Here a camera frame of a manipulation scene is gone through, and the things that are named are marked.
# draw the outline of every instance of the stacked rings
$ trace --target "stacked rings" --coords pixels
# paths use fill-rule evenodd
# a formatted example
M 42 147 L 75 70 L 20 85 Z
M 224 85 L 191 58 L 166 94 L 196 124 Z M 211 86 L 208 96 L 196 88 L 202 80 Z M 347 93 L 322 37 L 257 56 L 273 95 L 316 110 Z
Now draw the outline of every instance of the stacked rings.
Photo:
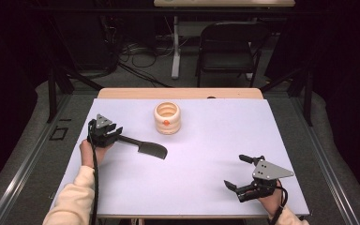
M 154 109 L 156 128 L 162 134 L 174 134 L 180 127 L 180 108 L 173 102 L 162 102 Z

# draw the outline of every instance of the black spatula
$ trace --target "black spatula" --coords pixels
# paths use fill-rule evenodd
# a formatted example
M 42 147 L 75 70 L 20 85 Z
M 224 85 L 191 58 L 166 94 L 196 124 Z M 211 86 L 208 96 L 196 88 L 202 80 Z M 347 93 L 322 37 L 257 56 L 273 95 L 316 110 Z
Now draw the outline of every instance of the black spatula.
M 118 136 L 118 141 L 138 145 L 139 146 L 138 152 L 145 153 L 153 157 L 165 159 L 166 155 L 168 155 L 168 150 L 164 146 L 154 142 L 142 142 L 125 137 L 123 135 Z

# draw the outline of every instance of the white table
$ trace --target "white table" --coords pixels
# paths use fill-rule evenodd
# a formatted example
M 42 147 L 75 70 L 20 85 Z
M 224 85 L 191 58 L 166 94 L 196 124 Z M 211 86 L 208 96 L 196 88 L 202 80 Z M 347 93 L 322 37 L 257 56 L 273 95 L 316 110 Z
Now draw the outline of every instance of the white table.
M 156 7 L 163 8 L 288 8 L 294 6 L 294 0 L 154 0 Z M 191 35 L 201 33 L 202 27 L 205 27 L 205 22 L 196 22 L 191 25 Z M 174 16 L 173 22 L 173 39 L 174 39 L 174 53 L 172 64 L 172 79 L 179 78 L 180 67 L 180 48 L 179 48 L 179 21 L 178 17 Z
M 115 143 L 99 166 L 100 218 L 266 217 L 257 200 L 240 203 L 223 182 L 241 187 L 253 180 L 255 167 L 240 161 L 241 154 L 264 155 L 267 161 L 293 171 L 273 114 L 267 101 L 257 95 L 258 89 L 111 90 L 103 89 L 95 99 L 58 191 L 76 176 L 81 165 L 79 143 L 87 135 L 87 123 L 100 113 L 123 127 L 123 135 L 168 149 L 162 160 L 138 153 L 134 145 Z M 173 135 L 162 135 L 154 127 L 154 107 L 164 100 L 177 103 L 182 111 L 182 127 Z M 281 181 L 294 213 L 308 215 L 296 176 Z

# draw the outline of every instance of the black chair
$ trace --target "black chair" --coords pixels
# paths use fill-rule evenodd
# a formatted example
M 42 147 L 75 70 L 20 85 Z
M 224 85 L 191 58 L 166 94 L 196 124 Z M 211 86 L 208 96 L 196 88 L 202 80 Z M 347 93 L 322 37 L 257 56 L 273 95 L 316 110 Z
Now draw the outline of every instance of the black chair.
M 195 74 L 198 76 L 198 87 L 202 72 L 238 73 L 238 77 L 252 73 L 249 85 L 252 87 L 262 54 L 261 47 L 270 35 L 270 30 L 262 22 L 217 22 L 206 26 L 201 33 Z M 256 49 L 252 52 L 250 46 L 256 46 Z

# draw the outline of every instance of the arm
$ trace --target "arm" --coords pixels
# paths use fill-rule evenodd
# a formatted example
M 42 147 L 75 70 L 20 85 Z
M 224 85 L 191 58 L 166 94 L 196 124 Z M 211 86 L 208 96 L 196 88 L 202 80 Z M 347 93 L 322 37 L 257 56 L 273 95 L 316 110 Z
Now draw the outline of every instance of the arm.
M 265 198 L 258 199 L 265 210 L 268 212 L 269 218 L 272 219 L 274 214 L 278 210 L 281 204 L 282 190 L 276 189 L 274 193 Z M 300 220 L 292 210 L 285 205 L 283 208 L 282 214 L 279 216 L 279 219 L 276 225 L 308 225 L 306 220 Z
M 97 164 L 99 164 L 108 149 L 96 148 Z M 73 184 L 67 184 L 59 193 L 54 208 L 46 215 L 43 225 L 47 224 L 88 224 L 92 202 L 95 197 L 93 190 L 94 164 L 92 146 L 87 140 L 81 145 L 82 166 Z

